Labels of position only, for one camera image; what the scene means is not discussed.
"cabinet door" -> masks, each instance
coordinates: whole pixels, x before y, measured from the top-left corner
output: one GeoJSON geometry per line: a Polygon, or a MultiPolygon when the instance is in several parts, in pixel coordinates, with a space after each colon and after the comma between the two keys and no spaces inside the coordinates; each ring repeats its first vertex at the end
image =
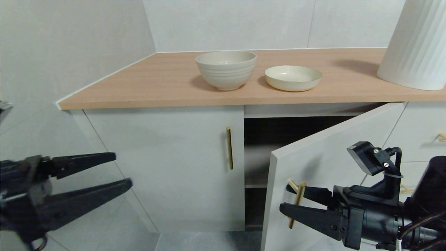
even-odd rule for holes
{"type": "Polygon", "coordinates": [[[384,147],[398,146],[403,161],[429,161],[446,153],[446,102],[409,102],[384,147]]]}
{"type": "MultiPolygon", "coordinates": [[[[298,222],[288,228],[288,218],[279,211],[280,203],[294,203],[295,195],[285,189],[288,180],[330,190],[334,185],[360,184],[365,174],[346,148],[358,141],[382,147],[404,107],[405,103],[383,105],[272,152],[262,250],[304,251],[324,236],[298,222]]],[[[323,209],[306,199],[301,205],[323,209]]]]}
{"type": "Polygon", "coordinates": [[[158,231],[244,230],[243,106],[85,112],[158,231]]]}

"ceramic bowl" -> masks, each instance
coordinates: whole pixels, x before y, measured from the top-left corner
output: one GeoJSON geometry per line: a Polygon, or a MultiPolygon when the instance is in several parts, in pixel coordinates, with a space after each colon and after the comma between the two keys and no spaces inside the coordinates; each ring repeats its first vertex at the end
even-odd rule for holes
{"type": "Polygon", "coordinates": [[[195,61],[203,78],[210,85],[231,91],[251,77],[257,55],[247,51],[218,51],[199,55],[195,61]]]}
{"type": "Polygon", "coordinates": [[[274,88],[289,91],[302,92],[315,87],[322,78],[322,73],[316,69],[282,65],[266,69],[266,82],[274,88]]]}

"gold handle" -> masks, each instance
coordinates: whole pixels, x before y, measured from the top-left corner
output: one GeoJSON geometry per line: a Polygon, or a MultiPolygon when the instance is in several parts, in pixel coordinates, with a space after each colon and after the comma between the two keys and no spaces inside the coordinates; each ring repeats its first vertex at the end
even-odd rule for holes
{"type": "Polygon", "coordinates": [[[404,190],[401,190],[400,193],[413,193],[415,191],[413,189],[409,189],[405,184],[402,184],[401,186],[404,188],[404,190]]]}
{"type": "Polygon", "coordinates": [[[439,133],[438,135],[440,136],[440,138],[438,139],[438,141],[440,141],[440,142],[446,142],[446,134],[439,133]]]}
{"type": "Polygon", "coordinates": [[[234,169],[234,160],[232,159],[232,140],[231,140],[231,128],[226,127],[226,140],[227,140],[227,154],[229,156],[229,170],[234,169]]]}
{"type": "MultiPolygon", "coordinates": [[[[299,185],[296,185],[292,180],[288,180],[288,185],[296,192],[296,199],[294,200],[295,205],[299,205],[304,197],[306,182],[301,181],[299,185]]],[[[293,229],[294,220],[289,219],[288,227],[293,229]]]]}

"ribbed vase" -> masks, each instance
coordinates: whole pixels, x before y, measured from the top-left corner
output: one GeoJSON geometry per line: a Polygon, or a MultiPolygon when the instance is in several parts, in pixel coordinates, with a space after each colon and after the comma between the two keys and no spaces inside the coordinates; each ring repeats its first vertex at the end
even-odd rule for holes
{"type": "Polygon", "coordinates": [[[406,0],[377,75],[410,88],[445,87],[446,0],[406,0]]]}

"white wall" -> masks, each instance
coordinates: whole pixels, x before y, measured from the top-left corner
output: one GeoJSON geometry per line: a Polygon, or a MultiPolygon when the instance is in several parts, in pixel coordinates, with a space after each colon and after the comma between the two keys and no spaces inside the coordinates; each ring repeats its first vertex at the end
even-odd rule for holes
{"type": "MultiPolygon", "coordinates": [[[[106,151],[82,111],[54,102],[155,52],[141,0],[0,3],[1,88],[14,108],[0,127],[0,159],[106,151]]],[[[62,180],[66,192],[122,179],[114,162],[62,180]]],[[[50,232],[49,250],[154,250],[159,238],[132,191],[50,232]]],[[[1,235],[1,250],[22,250],[1,235]]]]}
{"type": "Polygon", "coordinates": [[[143,0],[157,52],[387,47],[404,0],[143,0]]]}

